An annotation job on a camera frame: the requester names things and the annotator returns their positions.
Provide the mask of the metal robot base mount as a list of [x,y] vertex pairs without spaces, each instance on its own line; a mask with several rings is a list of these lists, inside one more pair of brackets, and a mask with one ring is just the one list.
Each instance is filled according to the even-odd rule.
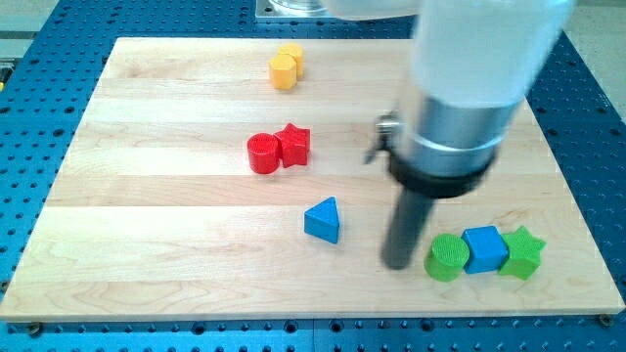
[[256,0],[255,16],[270,20],[332,17],[320,0]]

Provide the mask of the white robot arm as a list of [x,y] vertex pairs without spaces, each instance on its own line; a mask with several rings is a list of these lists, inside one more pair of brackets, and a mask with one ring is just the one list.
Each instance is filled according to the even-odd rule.
[[471,191],[494,161],[571,0],[326,0],[349,21],[417,16],[389,132],[389,173],[427,198]]

